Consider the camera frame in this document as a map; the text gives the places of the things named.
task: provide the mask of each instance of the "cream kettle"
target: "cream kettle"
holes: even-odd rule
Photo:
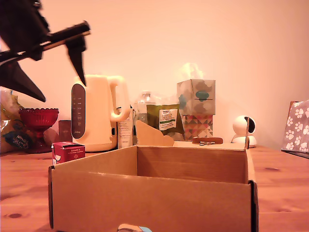
[[[78,77],[71,90],[71,133],[74,143],[86,152],[107,151],[117,145],[116,122],[130,114],[126,81],[121,76],[85,75],[85,86]],[[116,112],[116,86],[122,98]]]

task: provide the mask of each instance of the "red glass bowl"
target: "red glass bowl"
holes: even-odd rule
[[[57,121],[58,109],[20,109],[20,118],[23,123],[36,132],[36,141],[28,149],[28,153],[46,153],[51,152],[51,147],[47,146],[43,133],[54,125]]]

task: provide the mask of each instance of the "kettle handle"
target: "kettle handle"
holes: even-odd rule
[[[109,76],[108,77],[108,83],[111,88],[112,92],[112,103],[110,104],[110,113],[111,113],[111,121],[112,122],[119,122],[119,121],[124,121],[129,117],[130,115],[130,103],[129,103],[129,96],[127,92],[127,86],[126,86],[126,81],[123,77],[121,76]],[[115,99],[115,88],[118,86],[120,88],[120,92],[122,93],[123,97],[123,105],[121,105],[121,113],[116,114],[114,112],[114,106],[113,106],[113,99]]]

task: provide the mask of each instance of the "wooden table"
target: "wooden table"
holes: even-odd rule
[[[261,232],[309,232],[309,159],[251,149]],[[1,232],[50,232],[47,168],[51,154],[1,157]]]

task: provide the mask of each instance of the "small red box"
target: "small red box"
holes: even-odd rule
[[[85,146],[72,142],[52,144],[53,165],[85,157]]]

